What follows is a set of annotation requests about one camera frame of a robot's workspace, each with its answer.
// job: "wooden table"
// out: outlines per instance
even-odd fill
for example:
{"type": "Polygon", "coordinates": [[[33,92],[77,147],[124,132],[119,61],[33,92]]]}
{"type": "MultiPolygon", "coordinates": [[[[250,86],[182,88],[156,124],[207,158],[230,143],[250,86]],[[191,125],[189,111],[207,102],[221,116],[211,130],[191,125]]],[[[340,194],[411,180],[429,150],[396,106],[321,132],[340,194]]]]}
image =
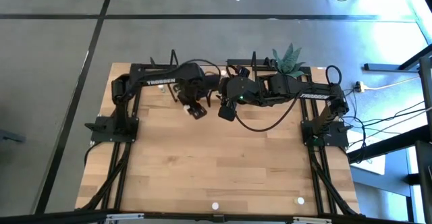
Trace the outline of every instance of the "wooden table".
{"type": "MultiPolygon", "coordinates": [[[[114,110],[111,81],[129,69],[129,63],[112,65],[102,115],[110,115],[114,110]]],[[[325,82],[324,69],[311,69],[315,82],[325,82]]],[[[323,102],[318,101],[318,106],[321,112],[323,102]]],[[[265,108],[239,105],[237,110],[249,126],[265,128],[288,107],[289,103],[265,108]]],[[[276,128],[262,133],[251,132],[237,121],[219,118],[218,110],[219,100],[213,95],[207,116],[195,120],[184,113],[180,103],[173,102],[168,90],[162,93],[156,86],[142,89],[139,133],[132,145],[121,210],[316,215],[311,168],[300,130],[300,102],[276,128]],[[304,205],[295,203],[298,197],[304,198],[304,205]],[[213,202],[219,203],[218,211],[212,210],[213,202]]],[[[105,181],[112,149],[113,143],[104,143],[90,152],[77,208],[85,205],[105,181]]],[[[358,211],[345,154],[338,148],[326,150],[334,186],[350,207],[358,211]]],[[[115,183],[111,207],[116,189],[115,183]]],[[[324,209],[329,212],[322,183],[321,192],[324,209]]]]}

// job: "power plug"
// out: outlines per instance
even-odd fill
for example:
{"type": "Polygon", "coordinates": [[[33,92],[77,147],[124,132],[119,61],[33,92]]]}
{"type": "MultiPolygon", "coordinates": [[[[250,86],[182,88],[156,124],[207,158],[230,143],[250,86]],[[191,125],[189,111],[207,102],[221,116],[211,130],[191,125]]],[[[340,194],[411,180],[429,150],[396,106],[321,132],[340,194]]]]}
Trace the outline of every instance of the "power plug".
{"type": "Polygon", "coordinates": [[[356,85],[354,86],[354,90],[356,92],[365,92],[365,89],[366,89],[365,83],[363,83],[362,81],[356,82],[356,85]]]}

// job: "green plant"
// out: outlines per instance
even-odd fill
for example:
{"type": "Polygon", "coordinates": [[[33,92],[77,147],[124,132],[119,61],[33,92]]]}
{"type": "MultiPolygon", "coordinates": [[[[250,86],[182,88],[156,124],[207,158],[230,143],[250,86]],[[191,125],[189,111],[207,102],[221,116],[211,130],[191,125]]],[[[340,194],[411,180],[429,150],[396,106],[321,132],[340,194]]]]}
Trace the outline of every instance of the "green plant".
{"type": "Polygon", "coordinates": [[[299,71],[300,66],[304,64],[304,62],[297,63],[298,56],[300,55],[300,52],[302,48],[298,48],[294,50],[294,47],[292,43],[288,47],[288,49],[285,52],[285,55],[283,56],[283,59],[280,59],[279,56],[277,56],[277,52],[275,49],[273,50],[273,56],[276,60],[276,70],[277,72],[292,76],[293,78],[297,78],[298,76],[304,75],[302,71],[299,71]]]}

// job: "gray floor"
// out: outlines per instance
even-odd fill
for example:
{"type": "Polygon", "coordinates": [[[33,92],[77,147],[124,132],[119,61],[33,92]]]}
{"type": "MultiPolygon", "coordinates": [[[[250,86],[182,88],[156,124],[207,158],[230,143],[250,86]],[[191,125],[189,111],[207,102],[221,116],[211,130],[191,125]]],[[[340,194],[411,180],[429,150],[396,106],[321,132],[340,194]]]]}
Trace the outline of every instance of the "gray floor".
{"type": "MultiPolygon", "coordinates": [[[[0,0],[0,13],[99,13],[102,2],[0,0]]],[[[412,16],[405,0],[111,0],[108,13],[412,16]]],[[[32,209],[94,26],[94,20],[0,20],[0,128],[27,137],[24,144],[0,144],[0,216],[28,214],[32,209]]],[[[413,77],[366,73],[361,67],[370,62],[401,63],[427,45],[412,22],[105,20],[47,211],[74,207],[90,138],[84,123],[94,121],[99,111],[113,62],[148,63],[150,56],[166,62],[170,50],[176,49],[180,61],[204,58],[223,64],[229,58],[249,58],[253,51],[270,57],[272,48],[282,53],[290,43],[302,47],[300,60],[307,65],[340,67],[344,88],[357,80],[376,87],[413,77]]],[[[422,101],[420,82],[358,94],[357,101],[361,119],[390,116],[422,101]]],[[[424,119],[410,121],[397,130],[422,123],[424,119]]],[[[360,185],[356,191],[364,214],[406,219],[394,211],[400,196],[360,185]],[[372,196],[381,200],[382,208],[371,206],[367,200],[372,196]]]]}

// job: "concrete floor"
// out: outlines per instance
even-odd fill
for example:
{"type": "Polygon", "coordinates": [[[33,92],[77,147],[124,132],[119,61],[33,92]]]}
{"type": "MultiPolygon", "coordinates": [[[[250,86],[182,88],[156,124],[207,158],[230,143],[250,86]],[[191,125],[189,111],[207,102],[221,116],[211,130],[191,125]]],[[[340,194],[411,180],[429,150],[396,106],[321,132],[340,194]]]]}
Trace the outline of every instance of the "concrete floor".
{"type": "MultiPolygon", "coordinates": [[[[0,0],[0,13],[99,13],[103,0],[0,0]]],[[[412,16],[406,0],[111,0],[108,13],[249,13],[412,16]]],[[[95,20],[0,20],[0,128],[27,137],[0,144],[0,216],[24,215],[32,205],[76,85],[95,20]]],[[[302,47],[310,66],[338,66],[342,86],[357,80],[382,86],[414,74],[366,73],[364,63],[402,63],[427,46],[415,22],[331,20],[105,20],[53,188],[48,212],[74,208],[90,139],[84,123],[94,121],[113,62],[271,56],[290,44],[302,47]]],[[[423,100],[419,80],[358,94],[358,117],[388,117],[423,100]]],[[[401,132],[425,123],[417,119],[401,132]]],[[[389,137],[380,134],[378,137],[389,137]]],[[[400,196],[356,185],[362,213],[406,220],[396,214],[400,196]],[[371,198],[382,208],[371,205],[371,198]]]]}

